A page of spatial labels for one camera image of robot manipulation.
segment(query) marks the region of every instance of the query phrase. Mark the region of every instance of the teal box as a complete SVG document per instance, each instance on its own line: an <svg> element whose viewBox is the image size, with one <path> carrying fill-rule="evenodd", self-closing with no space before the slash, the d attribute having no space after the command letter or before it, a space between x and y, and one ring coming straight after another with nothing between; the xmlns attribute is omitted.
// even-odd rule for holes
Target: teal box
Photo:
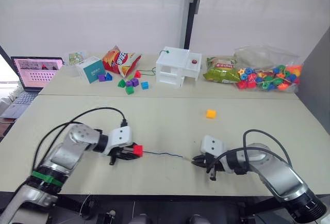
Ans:
<svg viewBox="0 0 330 224"><path fill-rule="evenodd" d="M80 62L77 66L80 74L86 78L89 83L98 80L98 75L105 74L102 60L96 56L87 58L86 60Z"/></svg>

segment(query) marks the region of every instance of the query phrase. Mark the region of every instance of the white table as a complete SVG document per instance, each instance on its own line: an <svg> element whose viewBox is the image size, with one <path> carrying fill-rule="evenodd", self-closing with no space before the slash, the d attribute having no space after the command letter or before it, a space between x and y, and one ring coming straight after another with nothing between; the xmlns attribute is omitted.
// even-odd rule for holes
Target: white table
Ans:
<svg viewBox="0 0 330 224"><path fill-rule="evenodd" d="M143 55L137 64L137 69L150 70L156 66L158 56ZM294 93L263 92L263 91L240 91L233 84L219 84L206 81L203 74L206 72L205 57L202 61L202 69L197 81L186 77L181 88L165 83L156 83L156 76L143 75L140 82L148 81L149 89L142 90L141 86L132 95L142 98L222 98L222 99L298 99ZM111 73L113 81L86 83L80 77L69 76L68 69L62 67L57 75L39 93L41 95L87 95L124 97L127 96L125 89L117 86L122 79L119 74Z"/></svg>
<svg viewBox="0 0 330 224"><path fill-rule="evenodd" d="M188 158L200 153L201 139L206 134L223 140L231 149L242 146L244 131L264 130L283 143L294 169L315 194L330 193L329 135L299 100L60 95L37 96L0 143L0 190L14 191L29 175L34 151L48 130L87 109L100 106L122 110L132 127L134 141L144 145L145 150L176 153ZM218 112L216 119L205 118L208 108ZM121 117L112 111L101 110L80 121L109 132L119 126ZM274 142L260 134L249 135L247 141L265 143L283 156ZM109 166L109 157L86 152L62 193L270 195L255 173L238 176L219 172L215 182L208 176L205 169L166 155L145 154L135 161L119 160Z"/></svg>

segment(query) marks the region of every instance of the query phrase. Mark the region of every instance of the laptop screen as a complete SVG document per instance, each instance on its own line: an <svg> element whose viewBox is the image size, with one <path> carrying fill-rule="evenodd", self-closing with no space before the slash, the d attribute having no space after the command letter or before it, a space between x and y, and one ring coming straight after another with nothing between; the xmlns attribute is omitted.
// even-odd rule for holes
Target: laptop screen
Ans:
<svg viewBox="0 0 330 224"><path fill-rule="evenodd" d="M47 85L62 67L60 57L12 57L24 88L39 89Z"/></svg>

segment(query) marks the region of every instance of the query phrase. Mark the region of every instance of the blue wire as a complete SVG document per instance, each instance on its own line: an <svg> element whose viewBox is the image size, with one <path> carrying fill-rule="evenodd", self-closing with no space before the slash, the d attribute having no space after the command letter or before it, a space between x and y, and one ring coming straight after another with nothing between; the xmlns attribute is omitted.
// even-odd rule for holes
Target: blue wire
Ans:
<svg viewBox="0 0 330 224"><path fill-rule="evenodd" d="M177 155L177 154L171 154L171 153L154 153L154 152L148 152L148 151L143 151L144 153L151 153L151 154L156 154L156 155L163 155L163 154L167 154L167 155L170 155L170 156L176 156L176 157L179 157L179 158L183 158L183 156L181 155Z"/></svg>

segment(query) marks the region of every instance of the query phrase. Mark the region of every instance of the robotic arm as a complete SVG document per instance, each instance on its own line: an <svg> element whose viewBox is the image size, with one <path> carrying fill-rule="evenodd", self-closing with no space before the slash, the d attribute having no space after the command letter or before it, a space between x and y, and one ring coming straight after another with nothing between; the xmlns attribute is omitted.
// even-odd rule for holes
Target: robotic arm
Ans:
<svg viewBox="0 0 330 224"><path fill-rule="evenodd" d="M251 144L248 148L261 148L270 151L267 146L260 143ZM205 136L201 151L203 154L193 158L192 163L207 168L215 161L216 157L226 152L226 148L220 140ZM247 150L247 153L249 170L259 175L267 189L280 205L286 208L296 222L307 223L329 218L325 216L326 206L287 163L267 152ZM245 166L244 151L228 153L213 166L210 179L216 180L216 171L245 174Z"/></svg>
<svg viewBox="0 0 330 224"><path fill-rule="evenodd" d="M57 194L72 174L85 151L95 151L110 156L113 165L116 158L131 160L140 154L134 153L135 143L129 126L113 130L109 136L101 134L84 124L73 126L64 142L59 144L33 171L12 198L0 216L0 224L36 223L38 216L28 205L38 210L48 210L58 200Z"/></svg>

